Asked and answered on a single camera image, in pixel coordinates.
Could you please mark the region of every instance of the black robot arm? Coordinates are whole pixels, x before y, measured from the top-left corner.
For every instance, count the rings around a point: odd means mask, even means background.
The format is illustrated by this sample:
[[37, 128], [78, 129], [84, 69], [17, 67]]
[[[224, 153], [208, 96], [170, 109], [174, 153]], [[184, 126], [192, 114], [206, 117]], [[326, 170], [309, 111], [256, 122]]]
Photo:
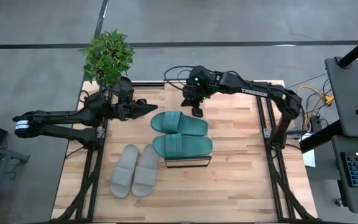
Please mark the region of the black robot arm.
[[268, 82], [243, 80], [236, 72], [211, 72], [197, 66], [190, 72], [183, 87], [185, 100], [182, 106], [192, 106], [193, 116], [202, 117], [200, 103], [214, 93], [245, 93], [271, 99], [277, 105], [282, 117], [270, 133], [269, 147], [283, 149], [287, 140], [287, 129], [291, 121], [297, 118], [301, 110], [301, 98], [292, 90]]
[[[34, 138], [39, 135], [77, 140], [85, 149], [95, 146], [98, 140], [96, 128], [105, 119], [126, 121], [136, 119], [155, 109], [157, 105], [147, 104], [146, 99], [133, 100], [132, 88], [121, 88], [117, 103], [111, 103], [111, 96], [96, 92], [85, 98], [79, 111], [30, 111], [16, 116], [15, 134], [20, 138]], [[72, 129], [55, 124], [83, 124], [92, 128]]]

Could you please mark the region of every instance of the wooden tabletop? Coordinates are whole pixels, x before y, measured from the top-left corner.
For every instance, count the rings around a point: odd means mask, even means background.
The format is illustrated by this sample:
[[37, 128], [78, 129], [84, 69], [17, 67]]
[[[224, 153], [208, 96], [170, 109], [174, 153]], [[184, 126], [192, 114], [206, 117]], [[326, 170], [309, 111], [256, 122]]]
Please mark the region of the wooden tabletop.
[[[283, 85], [282, 81], [270, 82]], [[83, 89], [92, 92], [98, 86], [86, 82]], [[113, 196], [109, 188], [111, 174], [124, 147], [135, 144], [142, 152], [153, 138], [162, 135], [150, 127], [151, 118], [165, 110], [181, 110], [191, 115], [191, 108], [180, 107], [183, 101], [181, 92], [167, 84], [164, 87], [135, 87], [134, 98], [146, 98], [148, 103], [158, 105], [158, 109], [135, 120], [121, 122], [115, 119], [109, 122], [95, 222], [277, 221], [256, 97], [245, 94], [219, 93], [203, 103], [203, 119], [209, 124], [208, 137], [214, 145], [208, 167], [167, 169], [161, 159], [157, 183], [150, 195], [139, 198], [130, 193], [124, 199]], [[273, 110], [279, 119], [280, 112], [275, 105]], [[296, 141], [288, 142], [298, 145]], [[79, 147], [81, 145], [73, 141], [69, 143], [67, 153]], [[283, 157], [292, 192], [307, 211], [316, 217], [301, 152], [286, 147]], [[85, 158], [86, 151], [81, 150], [66, 159], [52, 218], [62, 214], [78, 193]], [[283, 192], [280, 192], [280, 198], [286, 210]], [[88, 209], [88, 199], [89, 192], [84, 211]]]

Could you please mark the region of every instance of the gray slide sandal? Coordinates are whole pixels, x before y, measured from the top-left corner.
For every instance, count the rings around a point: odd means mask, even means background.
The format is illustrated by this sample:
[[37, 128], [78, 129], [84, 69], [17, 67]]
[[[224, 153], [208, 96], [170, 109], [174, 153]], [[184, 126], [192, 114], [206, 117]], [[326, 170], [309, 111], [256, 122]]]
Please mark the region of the gray slide sandal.
[[124, 198], [131, 189], [132, 178], [139, 150], [136, 146], [129, 144], [125, 146], [118, 164], [112, 172], [110, 190], [118, 198]]
[[154, 151], [153, 145], [148, 144], [144, 148], [139, 165], [135, 168], [132, 193], [138, 197], [145, 197], [155, 186], [157, 180], [157, 167], [160, 156]]

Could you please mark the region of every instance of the gray floor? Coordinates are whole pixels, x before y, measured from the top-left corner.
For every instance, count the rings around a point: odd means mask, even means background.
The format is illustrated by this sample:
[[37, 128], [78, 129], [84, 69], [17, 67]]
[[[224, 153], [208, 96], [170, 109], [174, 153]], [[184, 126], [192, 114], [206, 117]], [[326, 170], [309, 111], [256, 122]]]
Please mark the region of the gray floor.
[[[0, 44], [87, 43], [102, 0], [0, 0]], [[119, 28], [130, 42], [358, 40], [358, 0], [110, 0], [103, 30]], [[297, 47], [177, 47], [135, 49], [133, 80], [162, 80], [175, 65], [236, 70], [246, 79], [284, 80], [286, 86], [325, 72], [324, 59], [352, 45]], [[13, 133], [15, 115], [29, 110], [72, 110], [83, 57], [77, 49], [0, 50], [0, 127]], [[320, 89], [326, 76], [305, 83]], [[302, 90], [306, 98], [311, 92]], [[337, 120], [335, 104], [320, 113]], [[49, 219], [67, 141], [8, 137], [11, 149], [31, 155], [17, 177], [6, 177], [0, 223]], [[311, 181], [323, 220], [358, 223], [339, 208], [334, 181]]]

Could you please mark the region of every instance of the plant pot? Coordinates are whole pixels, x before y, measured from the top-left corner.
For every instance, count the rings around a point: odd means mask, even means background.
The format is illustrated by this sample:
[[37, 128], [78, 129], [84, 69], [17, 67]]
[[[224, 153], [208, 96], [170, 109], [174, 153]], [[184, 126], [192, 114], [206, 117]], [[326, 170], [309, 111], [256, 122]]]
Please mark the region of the plant pot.
[[121, 81], [116, 83], [111, 89], [114, 93], [119, 93], [121, 88], [126, 88], [128, 90], [132, 89], [132, 82], [127, 77], [121, 77]]
[[132, 89], [132, 82], [127, 77], [121, 77], [121, 81], [119, 83], [116, 83], [114, 86], [102, 86], [100, 85], [99, 80], [96, 80], [96, 83], [100, 86], [101, 91], [105, 91], [105, 89], [112, 90], [112, 93], [116, 96], [119, 96], [119, 92], [121, 91], [121, 88], [126, 88], [128, 90]]

